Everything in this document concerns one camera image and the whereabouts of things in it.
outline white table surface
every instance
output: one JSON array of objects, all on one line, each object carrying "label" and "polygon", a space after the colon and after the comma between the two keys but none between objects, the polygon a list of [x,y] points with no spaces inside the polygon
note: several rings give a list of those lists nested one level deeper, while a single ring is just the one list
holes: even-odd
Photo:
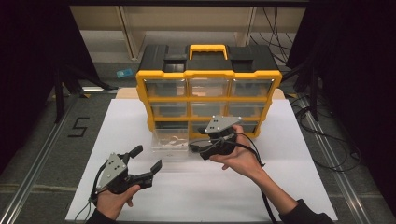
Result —
[{"label": "white table surface", "polygon": [[[253,141],[267,173],[291,197],[302,198],[314,212],[337,220],[289,101],[273,101],[261,130]],[[146,110],[139,100],[112,100],[65,219],[73,221],[85,206],[96,173],[111,152],[124,154],[142,145],[144,151],[129,161],[129,174],[148,172],[158,160],[150,149],[151,136]],[[231,169],[222,171],[221,166],[203,161],[198,154],[182,161],[164,160],[152,188],[137,192],[134,207],[125,205],[118,221],[269,221],[260,189]],[[85,209],[77,220],[83,220],[87,213]]]}]

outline hand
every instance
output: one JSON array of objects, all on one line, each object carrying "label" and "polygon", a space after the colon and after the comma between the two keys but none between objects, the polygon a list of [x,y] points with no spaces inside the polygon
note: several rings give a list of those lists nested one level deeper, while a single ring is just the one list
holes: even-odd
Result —
[{"label": "hand", "polygon": [[[236,133],[243,133],[242,126],[233,125]],[[249,141],[242,134],[236,136],[236,142],[250,147]],[[252,178],[255,174],[262,172],[261,165],[257,162],[256,156],[243,147],[235,147],[230,155],[213,155],[209,158],[211,161],[223,163],[223,170],[231,167],[238,174]]]},{"label": "hand", "polygon": [[116,220],[125,203],[132,207],[132,198],[140,190],[139,185],[128,188],[122,194],[113,194],[105,190],[98,195],[96,209],[108,218]]}]

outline yellow storage organizer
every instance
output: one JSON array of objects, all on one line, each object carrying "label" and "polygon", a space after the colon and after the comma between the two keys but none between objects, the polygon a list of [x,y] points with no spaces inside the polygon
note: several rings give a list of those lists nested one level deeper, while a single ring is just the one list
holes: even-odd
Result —
[{"label": "yellow storage organizer", "polygon": [[242,117],[246,134],[257,137],[281,79],[264,45],[149,45],[136,74],[148,128],[187,129],[189,138],[207,137],[199,130],[214,115]]}]

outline black sleeve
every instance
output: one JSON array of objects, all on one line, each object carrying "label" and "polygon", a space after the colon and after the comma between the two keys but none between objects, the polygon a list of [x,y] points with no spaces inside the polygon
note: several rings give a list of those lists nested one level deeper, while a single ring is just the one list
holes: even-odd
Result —
[{"label": "black sleeve", "polygon": [[98,223],[100,223],[100,224],[118,224],[118,222],[116,222],[115,220],[106,217],[101,212],[99,212],[97,209],[95,209],[95,211],[93,212],[90,219],[88,219],[86,224],[98,224]]},{"label": "black sleeve", "polygon": [[308,206],[306,206],[304,200],[300,199],[297,201],[298,205],[291,212],[286,215],[280,215],[280,219],[285,223],[293,224],[330,224],[332,220],[324,213],[316,214]]}]

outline table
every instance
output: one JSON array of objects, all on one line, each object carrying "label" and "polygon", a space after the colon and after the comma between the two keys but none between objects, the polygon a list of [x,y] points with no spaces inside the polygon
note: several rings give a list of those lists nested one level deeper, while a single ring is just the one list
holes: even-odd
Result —
[{"label": "table", "polygon": [[[150,150],[151,133],[146,110],[137,99],[114,99],[92,149],[66,220],[72,221],[84,207],[94,177],[111,152],[123,154],[137,145],[144,151],[130,160],[129,173],[149,170],[157,158]],[[261,135],[254,140],[266,163],[264,169],[296,199],[303,198],[315,212],[337,216],[292,113],[290,103],[274,99]],[[78,217],[82,220],[88,209]],[[118,221],[145,222],[263,222],[269,221],[260,189],[221,164],[190,154],[179,161],[163,160],[153,187],[134,196],[134,207],[124,206]]]}]

